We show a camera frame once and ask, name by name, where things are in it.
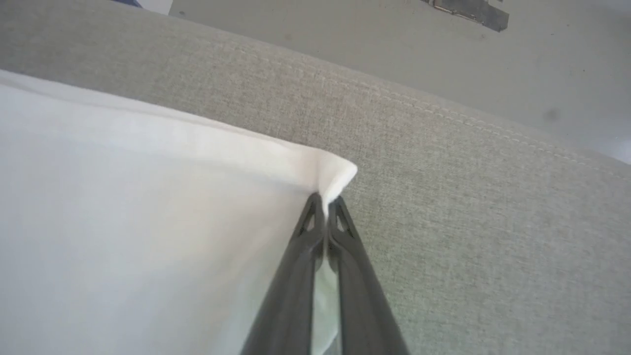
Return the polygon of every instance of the gray upholstery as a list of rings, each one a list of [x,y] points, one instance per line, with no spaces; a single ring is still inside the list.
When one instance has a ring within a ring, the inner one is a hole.
[[[355,162],[344,196],[413,354],[631,353],[629,166],[109,1],[7,0],[0,18],[2,69]]]

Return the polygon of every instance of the seam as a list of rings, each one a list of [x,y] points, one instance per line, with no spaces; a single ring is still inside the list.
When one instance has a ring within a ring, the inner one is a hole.
[[[261,61],[264,61],[264,62],[267,62],[267,63],[276,64],[276,65],[279,65],[279,66],[286,66],[288,68],[297,70],[300,73],[303,73],[303,74],[305,73],[305,70],[303,70],[301,68],[294,67],[294,66],[289,65],[287,63],[281,63],[279,61],[275,61],[275,60],[272,60],[272,59],[269,59],[269,58],[266,58],[266,57],[258,56],[258,55],[254,54],[254,53],[246,52],[243,49],[239,48],[239,47],[243,47],[242,44],[239,44],[239,43],[234,42],[232,40],[228,40],[228,41],[229,41],[229,43],[232,43],[232,44],[237,46],[237,47],[234,47],[234,48],[233,47],[226,47],[227,49],[229,49],[231,51],[237,51],[237,52],[240,52],[240,53],[245,54],[247,56],[251,56],[251,57],[257,58],[258,60],[261,60]],[[313,65],[310,65],[310,64],[298,62],[298,61],[295,61],[293,59],[288,59],[288,60],[290,62],[292,62],[292,63],[296,63],[296,64],[299,64],[299,65],[303,66],[305,69],[309,68],[309,70],[307,70],[307,71],[310,74],[314,75],[314,76],[322,71],[321,69],[319,69],[319,68],[317,68],[317,67],[315,67]],[[556,147],[554,145],[550,145],[550,144],[547,144],[545,142],[542,142],[542,141],[539,141],[539,140],[535,140],[535,139],[530,138],[528,136],[525,136],[525,135],[522,135],[520,133],[514,132],[514,131],[512,131],[510,129],[506,129],[506,128],[497,126],[497,125],[492,124],[492,123],[484,122],[481,119],[478,119],[478,118],[475,118],[475,117],[471,117],[471,116],[467,116],[467,115],[461,114],[459,112],[451,111],[451,110],[445,109],[445,108],[443,108],[441,106],[438,106],[438,105],[429,104],[428,102],[421,101],[419,99],[416,99],[414,97],[410,97],[408,95],[404,95],[404,94],[401,94],[401,93],[393,92],[393,91],[388,90],[386,88],[377,87],[375,85],[368,84],[368,83],[366,83],[364,81],[358,81],[358,80],[355,80],[355,79],[347,78],[345,76],[341,76],[341,75],[336,74],[336,73],[328,73],[328,75],[335,76],[335,77],[337,77],[337,78],[339,78],[341,80],[350,81],[350,82],[352,82],[354,84],[361,85],[361,86],[363,86],[365,88],[370,88],[372,90],[375,90],[376,92],[374,92],[372,94],[374,94],[374,95],[376,95],[378,97],[381,97],[383,99],[386,99],[386,100],[389,100],[389,101],[393,101],[393,102],[396,102],[398,104],[405,105],[405,106],[408,106],[408,107],[412,107],[414,109],[418,109],[418,110],[421,110],[423,112],[431,113],[431,114],[434,114],[434,115],[436,115],[438,117],[442,117],[444,119],[448,119],[448,120],[451,120],[451,121],[454,121],[454,122],[458,122],[458,123],[464,124],[464,125],[469,126],[469,127],[476,128],[476,129],[478,129],[480,131],[485,131],[485,132],[491,133],[491,134],[496,135],[496,136],[498,136],[500,138],[503,138],[505,140],[513,141],[513,142],[515,142],[517,144],[521,144],[521,145],[525,145],[527,147],[534,148],[534,149],[536,149],[536,150],[538,150],[540,152],[545,152],[545,153],[548,153],[548,154],[550,154],[550,155],[552,155],[554,157],[565,159],[567,161],[573,162],[573,163],[578,164],[578,165],[583,165],[583,166],[588,167],[590,169],[593,169],[595,171],[604,172],[604,173],[606,173],[608,175],[614,176],[616,178],[619,178],[619,179],[622,179],[624,181],[628,181],[628,182],[631,183],[631,179],[629,179],[627,177],[624,177],[624,176],[621,176],[621,175],[617,175],[614,172],[611,172],[609,170],[600,169],[600,168],[598,168],[596,166],[593,166],[593,165],[590,165],[590,164],[587,164],[587,163],[585,163],[583,161],[578,160],[578,159],[581,159],[581,160],[585,160],[585,161],[588,161],[588,162],[592,162],[593,159],[584,157],[584,156],[576,154],[576,153],[571,153],[571,152],[565,151],[565,150],[560,149],[560,148],[558,148],[558,147]],[[343,83],[343,82],[340,82],[340,81],[335,80],[333,78],[327,77],[324,74],[321,74],[321,76],[325,80],[329,80],[329,81],[334,82],[335,84],[342,85],[344,87],[350,88],[349,84],[347,84],[347,83]],[[412,104],[410,102],[406,102],[406,101],[402,101],[402,100],[399,100],[399,99],[395,99],[395,98],[387,96],[387,95],[382,95],[379,92],[385,92],[385,93],[388,93],[390,95],[398,96],[398,97],[404,98],[406,100],[416,102],[416,103],[418,103],[420,105],[415,105],[415,104]],[[484,126],[492,127],[492,128],[495,128],[495,129],[497,129],[499,131],[494,131],[494,130],[486,128]],[[560,149],[564,153],[567,153],[568,155],[571,155],[574,158],[568,157],[566,155],[560,155],[558,153],[552,152],[551,150],[548,150],[547,148],[537,147],[534,144],[530,144],[530,142],[514,138],[515,136],[521,137],[523,139],[526,139],[526,140],[529,140],[529,141],[532,141],[532,142],[535,142],[535,143],[537,143],[537,144],[539,144],[541,146],[544,146],[544,147],[549,147],[549,148],[553,148],[553,149],[557,149],[557,150]]]

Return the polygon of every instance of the dark object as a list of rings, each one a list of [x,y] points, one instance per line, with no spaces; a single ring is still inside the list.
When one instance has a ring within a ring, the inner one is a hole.
[[[310,354],[314,274],[324,256],[339,277],[342,354],[409,354],[344,200],[330,204],[325,220],[321,197],[314,193],[241,355]]]
[[[509,26],[509,14],[489,5],[487,0],[434,0],[433,6],[497,32]]]
[[[135,6],[137,8],[142,8],[142,6],[140,6],[140,4],[136,1],[136,0],[114,0],[117,3],[123,3],[123,4],[127,4],[127,5],[131,5],[131,6]]]

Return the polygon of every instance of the white fabric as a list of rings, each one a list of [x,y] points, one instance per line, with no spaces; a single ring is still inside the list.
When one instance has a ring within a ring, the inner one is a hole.
[[[331,201],[357,171],[5,71],[0,97],[3,354],[238,353],[307,197]],[[317,329],[315,351],[335,333]]]

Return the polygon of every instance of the white towel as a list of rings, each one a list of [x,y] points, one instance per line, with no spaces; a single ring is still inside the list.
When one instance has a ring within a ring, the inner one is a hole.
[[[0,97],[2,354],[238,354],[307,197],[330,202],[357,171],[6,71]],[[336,316],[330,303],[317,316]]]

